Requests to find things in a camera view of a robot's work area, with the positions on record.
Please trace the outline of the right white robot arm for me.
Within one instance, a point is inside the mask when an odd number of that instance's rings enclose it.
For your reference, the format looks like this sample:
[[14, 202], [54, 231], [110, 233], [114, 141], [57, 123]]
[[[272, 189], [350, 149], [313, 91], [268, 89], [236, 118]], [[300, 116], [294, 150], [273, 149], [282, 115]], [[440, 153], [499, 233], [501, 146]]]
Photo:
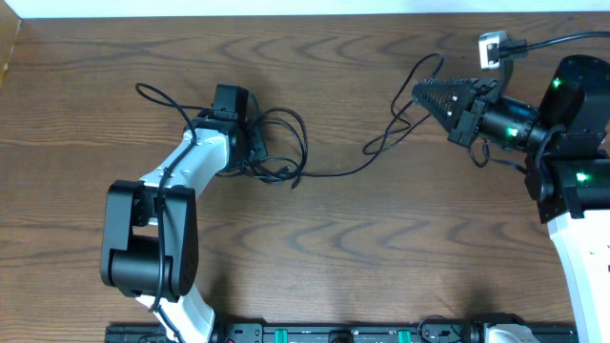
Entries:
[[430, 80], [414, 100], [465, 148], [481, 137], [525, 153], [524, 184], [566, 277], [581, 342], [609, 339], [609, 65], [563, 58], [539, 107], [494, 79]]

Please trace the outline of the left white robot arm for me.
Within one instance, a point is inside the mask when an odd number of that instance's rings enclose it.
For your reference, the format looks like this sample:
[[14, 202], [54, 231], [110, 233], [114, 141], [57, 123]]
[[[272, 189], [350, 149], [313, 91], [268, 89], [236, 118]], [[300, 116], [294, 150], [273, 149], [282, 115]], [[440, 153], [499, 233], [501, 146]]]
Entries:
[[188, 118], [180, 144], [136, 181], [107, 192], [102, 282], [154, 313], [171, 342], [209, 342], [215, 312], [194, 280], [196, 201], [214, 176], [265, 153], [248, 114], [248, 90], [219, 84], [210, 107]]

